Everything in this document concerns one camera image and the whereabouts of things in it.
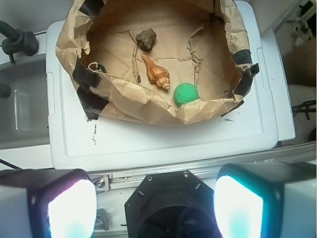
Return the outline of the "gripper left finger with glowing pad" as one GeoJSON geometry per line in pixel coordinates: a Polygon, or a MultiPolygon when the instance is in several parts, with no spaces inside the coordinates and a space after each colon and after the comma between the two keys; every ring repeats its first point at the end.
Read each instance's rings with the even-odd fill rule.
{"type": "Polygon", "coordinates": [[[2,238],[90,238],[96,215],[96,189],[82,169],[0,173],[2,238]]]}

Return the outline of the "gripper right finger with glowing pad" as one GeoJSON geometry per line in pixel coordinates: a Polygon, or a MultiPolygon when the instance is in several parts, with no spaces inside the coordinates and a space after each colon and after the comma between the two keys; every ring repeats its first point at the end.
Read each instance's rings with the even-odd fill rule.
{"type": "Polygon", "coordinates": [[[218,172],[213,206],[225,238],[315,238],[317,166],[226,164],[218,172]]]}

